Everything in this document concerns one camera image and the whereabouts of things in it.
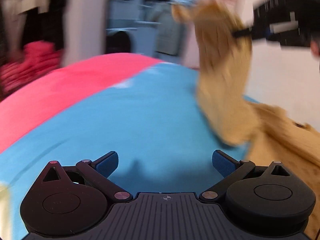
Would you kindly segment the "dark hanging clothes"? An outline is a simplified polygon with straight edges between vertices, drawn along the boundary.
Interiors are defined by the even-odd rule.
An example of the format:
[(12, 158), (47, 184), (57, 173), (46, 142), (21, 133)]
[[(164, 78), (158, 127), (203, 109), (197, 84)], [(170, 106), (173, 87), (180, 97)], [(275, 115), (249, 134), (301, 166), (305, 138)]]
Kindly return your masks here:
[(7, 57), (23, 61), (23, 47), (31, 42), (65, 46), (63, 16), (67, 0), (1, 0), (1, 15), (7, 38)]

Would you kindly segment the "lower grey washing machine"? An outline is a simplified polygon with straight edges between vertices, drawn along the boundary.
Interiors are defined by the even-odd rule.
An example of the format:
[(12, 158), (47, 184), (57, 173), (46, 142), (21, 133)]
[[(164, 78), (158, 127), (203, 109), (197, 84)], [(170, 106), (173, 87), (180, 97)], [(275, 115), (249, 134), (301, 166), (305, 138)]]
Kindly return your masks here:
[(134, 53), (179, 63), (185, 27), (172, 16), (171, 1), (114, 5), (106, 27), (105, 53)]

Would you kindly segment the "blue and pink bedsheet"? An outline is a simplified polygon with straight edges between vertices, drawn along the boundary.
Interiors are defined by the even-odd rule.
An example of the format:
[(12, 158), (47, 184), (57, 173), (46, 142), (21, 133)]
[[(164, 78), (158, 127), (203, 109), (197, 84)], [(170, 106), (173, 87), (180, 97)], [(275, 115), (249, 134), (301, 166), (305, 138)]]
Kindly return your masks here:
[(208, 127), (196, 99), (198, 73), (136, 54), (93, 57), (21, 88), (1, 102), (3, 239), (27, 231), (20, 204), (51, 160), (63, 166), (119, 155), (111, 180), (137, 192), (197, 192), (221, 179), (215, 150), (235, 159), (248, 145), (227, 146)]

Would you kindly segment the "mustard cable-knit sweater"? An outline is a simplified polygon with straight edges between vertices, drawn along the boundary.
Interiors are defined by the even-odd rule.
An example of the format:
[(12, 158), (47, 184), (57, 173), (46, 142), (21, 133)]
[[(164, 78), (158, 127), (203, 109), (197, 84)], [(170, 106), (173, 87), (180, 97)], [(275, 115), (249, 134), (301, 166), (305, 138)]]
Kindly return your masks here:
[(319, 132), (294, 122), (280, 107), (244, 98), (252, 41), (232, 36), (243, 27), (238, 16), (216, 2), (192, 8), (175, 4), (172, 16), (194, 24), (200, 55), (197, 102), (210, 128), (229, 146), (249, 143), (244, 160), (257, 166), (280, 161), (312, 189), (316, 204), (303, 233), (319, 239)]

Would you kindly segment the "red clothes pile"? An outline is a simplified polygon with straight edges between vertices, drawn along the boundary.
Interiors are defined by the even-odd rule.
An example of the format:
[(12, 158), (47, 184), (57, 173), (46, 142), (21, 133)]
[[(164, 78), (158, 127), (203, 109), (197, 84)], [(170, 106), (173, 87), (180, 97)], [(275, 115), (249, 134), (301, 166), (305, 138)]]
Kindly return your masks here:
[(24, 46), (24, 61), (1, 66), (1, 89), (9, 96), (23, 86), (60, 67), (62, 50), (45, 41), (31, 42)]

